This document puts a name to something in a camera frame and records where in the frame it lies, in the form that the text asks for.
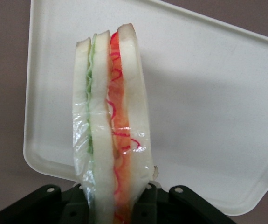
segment sandwich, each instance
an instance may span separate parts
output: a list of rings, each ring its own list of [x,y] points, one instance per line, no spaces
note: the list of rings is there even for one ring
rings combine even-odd
[[[78,42],[73,82],[76,176],[96,224],[129,224],[153,180],[146,89],[132,24]]]

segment black clamp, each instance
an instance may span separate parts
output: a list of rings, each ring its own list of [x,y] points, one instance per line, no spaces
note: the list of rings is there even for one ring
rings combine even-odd
[[[0,212],[0,224],[88,224],[81,185],[61,192],[45,185]],[[135,203],[131,224],[236,224],[185,186],[166,192],[149,183]]]

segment white bread slice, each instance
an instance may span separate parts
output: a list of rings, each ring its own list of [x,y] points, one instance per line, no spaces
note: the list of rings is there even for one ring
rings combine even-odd
[[[95,180],[95,222],[109,224],[114,216],[115,177],[110,115],[106,103],[108,77],[111,72],[110,33],[94,35],[92,49],[92,84],[89,121],[93,144]]]
[[[89,64],[90,38],[78,42],[75,51],[74,80],[73,80],[73,147],[76,176],[80,179],[85,175],[85,161],[91,159],[87,152],[89,143],[87,123],[86,72]]]
[[[154,165],[146,89],[136,32],[132,24],[124,24],[118,28],[118,34],[130,135],[140,143],[137,148],[137,143],[131,141],[131,201],[135,202],[149,180],[153,179]]]

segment tray lid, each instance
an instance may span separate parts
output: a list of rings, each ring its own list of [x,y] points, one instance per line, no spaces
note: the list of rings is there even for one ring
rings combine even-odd
[[[268,190],[268,38],[156,0],[32,1],[24,157],[75,180],[77,41],[133,23],[163,188],[186,185],[228,215]]]

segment plastic wrap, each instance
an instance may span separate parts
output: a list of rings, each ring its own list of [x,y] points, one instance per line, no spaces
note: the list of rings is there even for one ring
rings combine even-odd
[[[90,223],[129,223],[153,179],[146,90],[131,24],[77,43],[74,162]]]

